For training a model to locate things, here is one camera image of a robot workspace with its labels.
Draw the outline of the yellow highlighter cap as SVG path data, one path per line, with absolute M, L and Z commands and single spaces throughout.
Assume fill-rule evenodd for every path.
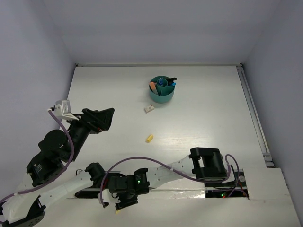
M 151 134 L 147 137 L 146 142 L 150 143 L 153 140 L 154 136 Z

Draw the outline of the clear orange-tipped highlighter body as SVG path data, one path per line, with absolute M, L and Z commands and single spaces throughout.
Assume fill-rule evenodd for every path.
M 158 91 L 156 89 L 156 87 L 154 85 L 150 86 L 151 87 L 151 90 L 154 94 L 158 95 Z

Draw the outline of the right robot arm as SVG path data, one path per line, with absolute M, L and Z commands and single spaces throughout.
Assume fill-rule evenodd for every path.
M 139 195 L 148 194 L 166 183 L 186 178 L 198 183 L 221 183 L 230 185 L 235 174 L 217 148 L 192 148 L 185 158 L 164 164 L 158 160 L 157 167 L 140 168 L 132 175 L 114 176 L 106 173 L 100 187 L 99 201 L 103 207 L 115 203 L 116 210 L 137 204 Z

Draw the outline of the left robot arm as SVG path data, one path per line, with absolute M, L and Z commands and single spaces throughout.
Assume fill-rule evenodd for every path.
M 48 110 L 61 129 L 52 130 L 39 142 L 40 152 L 26 167 L 26 174 L 17 191 L 0 201 L 4 227 L 32 227 L 45 216 L 45 210 L 85 187 L 101 186 L 104 169 L 99 163 L 90 164 L 79 176 L 50 189 L 48 185 L 63 174 L 75 161 L 89 134 L 109 130 L 114 108 L 102 111 L 83 109 L 73 115 L 69 107 L 56 104 Z M 61 120 L 70 126 L 66 129 Z

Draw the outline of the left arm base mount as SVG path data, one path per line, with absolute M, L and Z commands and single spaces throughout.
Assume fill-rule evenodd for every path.
M 93 184 L 90 187 L 76 192 L 74 196 L 78 199 L 96 199 L 100 191 L 102 178 L 105 175 L 105 170 L 101 166 L 86 168 L 85 170 L 77 169 L 75 175 L 79 175 L 82 171 L 89 173 Z

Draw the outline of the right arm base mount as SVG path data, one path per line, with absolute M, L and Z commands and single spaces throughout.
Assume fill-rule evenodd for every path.
M 243 169 L 233 171 L 234 180 L 226 183 L 206 183 L 205 198 L 248 198 L 246 178 Z

